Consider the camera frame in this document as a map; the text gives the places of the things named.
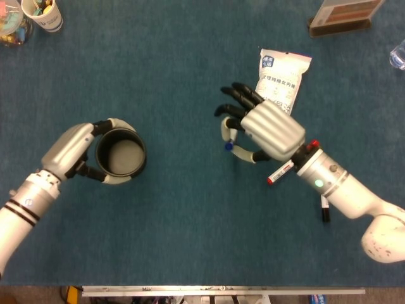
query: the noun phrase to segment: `blue table surface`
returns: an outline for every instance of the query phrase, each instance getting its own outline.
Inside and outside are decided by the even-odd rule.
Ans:
[[[221,86],[255,86],[261,48],[310,54],[292,116],[327,153],[405,207],[405,73],[389,53],[404,5],[370,30],[319,39],[321,1],[58,2],[62,30],[0,48],[0,193],[17,188],[70,126],[117,117],[147,144],[121,186],[76,177],[17,249],[2,284],[404,286],[405,263],[369,259],[370,217],[349,220],[280,164],[223,149]]]

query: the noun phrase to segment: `silver robotic hand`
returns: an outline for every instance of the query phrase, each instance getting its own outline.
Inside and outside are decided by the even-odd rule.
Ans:
[[[298,176],[346,217],[374,217],[361,240],[369,257],[383,263],[405,260],[405,210],[367,189],[319,145],[305,145],[303,127],[273,102],[244,84],[233,83],[232,88],[223,87],[221,91],[242,106],[224,104],[215,111],[215,116],[232,116],[222,121],[221,133],[224,140],[232,142],[230,150],[236,156],[253,163],[271,158],[282,162],[291,159]],[[261,150],[251,153],[238,147],[234,143],[238,130],[244,131]]]
[[[10,256],[59,196],[61,182],[80,174],[106,184],[126,182],[88,167],[86,151],[99,134],[112,129],[134,130],[123,120],[81,123],[68,129],[42,158],[42,170],[30,174],[0,209],[0,279]]]

